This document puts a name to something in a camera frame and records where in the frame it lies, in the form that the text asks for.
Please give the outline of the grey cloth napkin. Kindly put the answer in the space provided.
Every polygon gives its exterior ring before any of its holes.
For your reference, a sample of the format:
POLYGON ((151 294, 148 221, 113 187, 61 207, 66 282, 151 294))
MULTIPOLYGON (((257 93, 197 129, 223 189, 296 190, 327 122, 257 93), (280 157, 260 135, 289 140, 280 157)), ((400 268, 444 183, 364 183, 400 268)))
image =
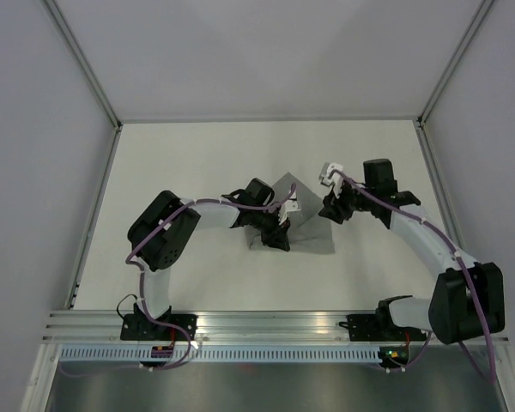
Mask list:
POLYGON ((262 244, 259 223, 265 216, 279 219, 279 208, 296 192, 301 212, 292 215, 288 230, 290 251, 327 255, 335 252, 331 224, 318 215, 322 208, 320 198, 291 173, 285 173, 273 185, 254 178, 234 194, 236 203, 252 206, 242 210, 237 223, 245 230, 246 243, 252 251, 281 251, 262 244))

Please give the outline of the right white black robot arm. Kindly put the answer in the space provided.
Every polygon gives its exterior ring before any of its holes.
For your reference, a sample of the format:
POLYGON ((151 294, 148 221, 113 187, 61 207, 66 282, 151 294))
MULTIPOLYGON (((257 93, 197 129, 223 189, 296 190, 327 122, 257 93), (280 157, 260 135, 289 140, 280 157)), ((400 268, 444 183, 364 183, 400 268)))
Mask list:
POLYGON ((402 239, 435 284, 429 299, 402 295, 381 300, 374 327, 385 339, 404 329, 431 331, 444 344, 501 332, 506 326, 503 275, 457 247, 427 216, 411 191, 400 191, 387 159, 365 161, 365 181, 354 182, 341 165, 327 163, 319 183, 329 188, 319 216, 336 224, 369 213, 402 239))

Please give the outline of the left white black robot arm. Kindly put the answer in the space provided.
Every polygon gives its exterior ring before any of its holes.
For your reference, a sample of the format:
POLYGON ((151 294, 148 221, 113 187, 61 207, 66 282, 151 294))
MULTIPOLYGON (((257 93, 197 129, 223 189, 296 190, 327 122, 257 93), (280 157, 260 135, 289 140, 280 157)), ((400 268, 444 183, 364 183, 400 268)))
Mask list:
POLYGON ((125 262, 140 270, 133 311, 122 317, 123 341, 189 342, 197 315, 175 313, 169 299, 173 266, 192 235, 211 228, 249 227, 263 245, 289 251, 289 214, 298 210, 296 186, 279 201, 273 188, 254 178, 244 189, 212 198, 187 199, 162 191, 131 225, 131 251, 125 262))

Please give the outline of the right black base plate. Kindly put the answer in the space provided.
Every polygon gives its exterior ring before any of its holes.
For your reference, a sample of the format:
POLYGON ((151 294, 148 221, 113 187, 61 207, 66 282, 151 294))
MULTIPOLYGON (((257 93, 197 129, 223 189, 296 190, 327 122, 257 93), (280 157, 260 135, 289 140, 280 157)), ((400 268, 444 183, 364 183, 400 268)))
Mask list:
POLYGON ((338 326, 348 332, 351 342, 425 342, 427 334, 420 329, 383 325, 369 313, 349 314, 338 326))

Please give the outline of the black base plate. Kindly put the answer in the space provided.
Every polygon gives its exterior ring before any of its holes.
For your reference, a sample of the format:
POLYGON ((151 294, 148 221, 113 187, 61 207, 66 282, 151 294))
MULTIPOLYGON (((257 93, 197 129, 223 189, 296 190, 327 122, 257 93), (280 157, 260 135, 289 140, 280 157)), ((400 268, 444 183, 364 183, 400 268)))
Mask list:
POLYGON ((383 325, 369 313, 349 314, 338 326, 348 332, 351 342, 425 342, 427 334, 420 329, 383 325))
MULTIPOLYGON (((197 331, 197 315, 192 313, 174 313, 160 322, 168 322, 184 329, 190 339, 195 337, 197 331)), ((132 313, 124 316, 120 331, 121 341, 172 341, 186 342, 184 333, 176 328, 160 326, 150 322, 144 314, 132 313)))

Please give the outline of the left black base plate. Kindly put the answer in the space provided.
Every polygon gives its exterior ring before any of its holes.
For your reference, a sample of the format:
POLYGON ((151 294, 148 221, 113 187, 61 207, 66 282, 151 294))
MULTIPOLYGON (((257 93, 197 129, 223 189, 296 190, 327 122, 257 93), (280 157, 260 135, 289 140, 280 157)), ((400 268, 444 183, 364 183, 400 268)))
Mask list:
MULTIPOLYGON (((197 315, 192 313, 174 313, 160 322, 168 322, 184 329, 190 339, 195 337, 197 331, 197 315)), ((120 331, 121 341, 172 341, 186 342, 184 333, 176 328, 160 326, 150 322, 144 314, 132 313, 124 316, 120 331)))

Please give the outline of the aluminium front rail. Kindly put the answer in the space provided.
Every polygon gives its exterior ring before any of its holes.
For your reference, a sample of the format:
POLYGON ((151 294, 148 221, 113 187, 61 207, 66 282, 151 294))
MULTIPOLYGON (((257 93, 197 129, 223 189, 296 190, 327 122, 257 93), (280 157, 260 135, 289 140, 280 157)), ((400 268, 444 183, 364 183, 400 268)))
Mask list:
MULTIPOLYGON (((345 312, 206 312, 196 313, 194 332, 211 345, 343 345, 356 344, 339 324, 345 312)), ((51 312, 40 332, 48 343, 119 342, 123 320, 115 311, 51 312)))

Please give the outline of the right aluminium frame post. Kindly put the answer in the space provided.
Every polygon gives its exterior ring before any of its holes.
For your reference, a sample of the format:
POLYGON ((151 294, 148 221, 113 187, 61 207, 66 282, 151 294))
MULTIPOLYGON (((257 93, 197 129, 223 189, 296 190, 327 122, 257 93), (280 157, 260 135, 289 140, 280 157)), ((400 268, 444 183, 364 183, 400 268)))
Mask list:
POLYGON ((476 11, 444 67, 439 80, 436 82, 432 93, 429 95, 421 114, 418 115, 415 120, 415 126, 417 128, 423 128, 427 120, 431 117, 434 108, 438 105, 443 93, 456 74, 459 65, 464 60, 467 51, 470 49, 496 3, 496 0, 481 0, 479 2, 476 11))

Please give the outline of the aluminium frame post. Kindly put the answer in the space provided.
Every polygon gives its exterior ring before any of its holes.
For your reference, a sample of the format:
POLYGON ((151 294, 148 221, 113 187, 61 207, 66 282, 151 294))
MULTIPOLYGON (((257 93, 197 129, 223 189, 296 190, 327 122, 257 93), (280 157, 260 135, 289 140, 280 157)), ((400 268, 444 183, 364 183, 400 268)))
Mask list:
POLYGON ((120 130, 122 122, 113 109, 104 88, 102 87, 85 52, 83 51, 76 37, 76 34, 68 23, 64 12, 61 10, 60 5, 55 0, 41 0, 40 3, 44 7, 46 13, 50 16, 51 21, 58 31, 59 36, 65 43, 70 55, 74 58, 74 61, 81 71, 93 96, 95 97, 102 111, 105 113, 113 129, 115 131, 120 130))
POLYGON ((467 51, 470 49, 496 3, 496 0, 481 0, 479 2, 476 11, 444 67, 439 80, 436 82, 432 93, 429 95, 421 114, 418 115, 415 120, 415 126, 417 128, 423 128, 427 120, 431 117, 434 108, 438 105, 443 93, 456 74, 459 65, 464 60, 467 51))

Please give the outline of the left aluminium frame post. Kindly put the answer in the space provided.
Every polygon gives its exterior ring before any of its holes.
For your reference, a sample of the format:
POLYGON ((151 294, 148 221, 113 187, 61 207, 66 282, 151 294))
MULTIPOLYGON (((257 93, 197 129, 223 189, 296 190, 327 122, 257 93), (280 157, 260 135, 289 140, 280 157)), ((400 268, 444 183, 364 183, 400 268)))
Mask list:
POLYGON ((40 3, 44 7, 46 13, 50 16, 51 21, 58 31, 59 36, 65 43, 70 55, 74 58, 74 61, 81 71, 93 96, 95 97, 102 111, 105 113, 113 129, 115 131, 120 130, 122 122, 113 109, 104 88, 102 87, 85 52, 83 51, 76 37, 76 34, 68 23, 64 12, 61 10, 60 5, 55 0, 41 0, 40 3))

